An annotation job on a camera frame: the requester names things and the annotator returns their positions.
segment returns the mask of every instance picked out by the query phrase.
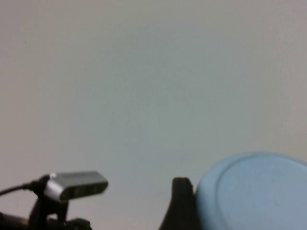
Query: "light blue container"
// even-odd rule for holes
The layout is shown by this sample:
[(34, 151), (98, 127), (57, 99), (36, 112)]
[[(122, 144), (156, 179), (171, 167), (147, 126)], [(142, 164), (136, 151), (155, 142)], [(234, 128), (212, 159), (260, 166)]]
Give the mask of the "light blue container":
[(307, 230), (307, 164), (277, 153), (227, 158), (196, 190), (203, 230)]

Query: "gray wall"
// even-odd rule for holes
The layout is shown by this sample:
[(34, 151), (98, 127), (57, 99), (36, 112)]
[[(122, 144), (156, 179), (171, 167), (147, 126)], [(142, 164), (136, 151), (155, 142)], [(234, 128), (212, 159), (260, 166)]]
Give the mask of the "gray wall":
[[(94, 229), (157, 229), (171, 180), (245, 151), (307, 160), (305, 1), (16, 1), (0, 7), (0, 184), (95, 169)], [(35, 196), (1, 197), (26, 216)]]

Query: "silver device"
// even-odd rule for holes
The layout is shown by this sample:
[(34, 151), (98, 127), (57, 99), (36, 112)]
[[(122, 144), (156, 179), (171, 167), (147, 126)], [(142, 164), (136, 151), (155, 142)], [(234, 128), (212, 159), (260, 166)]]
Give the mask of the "silver device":
[(57, 202), (101, 194), (108, 181), (96, 171), (52, 173), (44, 194)]

